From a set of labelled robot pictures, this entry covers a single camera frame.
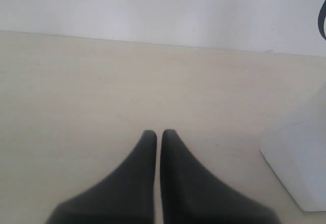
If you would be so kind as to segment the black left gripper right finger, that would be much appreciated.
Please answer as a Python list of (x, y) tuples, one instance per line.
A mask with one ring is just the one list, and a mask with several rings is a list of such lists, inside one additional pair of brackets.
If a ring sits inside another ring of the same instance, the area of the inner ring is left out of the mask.
[(276, 223), (274, 211), (206, 169), (177, 132), (162, 134), (160, 191), (164, 223)]

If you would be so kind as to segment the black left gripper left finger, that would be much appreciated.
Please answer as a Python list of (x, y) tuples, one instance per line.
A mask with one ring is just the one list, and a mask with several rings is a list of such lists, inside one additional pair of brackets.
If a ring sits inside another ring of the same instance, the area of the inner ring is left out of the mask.
[(145, 130), (131, 153), (102, 181), (60, 203), (47, 223), (154, 223), (157, 136)]

